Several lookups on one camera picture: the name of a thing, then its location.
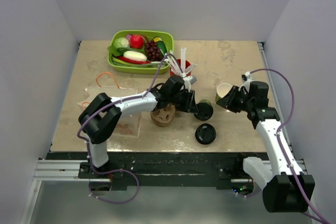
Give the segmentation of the black coffee lid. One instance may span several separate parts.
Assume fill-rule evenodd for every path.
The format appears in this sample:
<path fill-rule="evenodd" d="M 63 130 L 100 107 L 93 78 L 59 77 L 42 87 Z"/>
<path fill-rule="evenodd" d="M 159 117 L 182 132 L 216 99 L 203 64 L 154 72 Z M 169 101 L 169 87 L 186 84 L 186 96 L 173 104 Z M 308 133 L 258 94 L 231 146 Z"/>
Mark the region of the black coffee lid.
<path fill-rule="evenodd" d="M 198 109 L 198 112 L 195 113 L 194 116 L 200 121 L 209 120 L 214 113 L 212 105 L 208 102 L 200 102 L 196 105 L 196 107 Z"/>

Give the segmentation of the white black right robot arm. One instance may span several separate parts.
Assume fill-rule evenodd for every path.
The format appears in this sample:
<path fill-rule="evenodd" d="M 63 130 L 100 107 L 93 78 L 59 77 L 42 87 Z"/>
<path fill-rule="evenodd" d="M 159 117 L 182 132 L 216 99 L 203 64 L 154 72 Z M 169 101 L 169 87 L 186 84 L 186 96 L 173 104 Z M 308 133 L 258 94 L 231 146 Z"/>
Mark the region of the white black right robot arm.
<path fill-rule="evenodd" d="M 262 81 L 246 81 L 242 87 L 228 83 L 217 87 L 217 105 L 233 113 L 247 113 L 270 161 L 266 166 L 260 158 L 247 157 L 234 165 L 234 173 L 254 180 L 268 212 L 306 212 L 315 182 L 294 159 L 280 129 L 278 112 L 269 106 L 268 90 L 268 84 Z"/>

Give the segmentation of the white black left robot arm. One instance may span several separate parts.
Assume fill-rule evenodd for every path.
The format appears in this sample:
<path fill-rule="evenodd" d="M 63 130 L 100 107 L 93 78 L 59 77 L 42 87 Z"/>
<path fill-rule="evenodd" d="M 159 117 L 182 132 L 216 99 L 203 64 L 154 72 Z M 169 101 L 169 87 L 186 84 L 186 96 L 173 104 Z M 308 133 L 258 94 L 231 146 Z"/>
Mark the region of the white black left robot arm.
<path fill-rule="evenodd" d="M 164 109 L 170 104 L 178 111 L 197 114 L 195 91 L 191 89 L 196 81 L 195 76 L 173 75 L 165 83 L 151 85 L 139 94 L 125 97 L 98 94 L 78 118 L 77 136 L 86 141 L 91 173 L 97 178 L 108 174 L 107 140 L 120 119 Z"/>

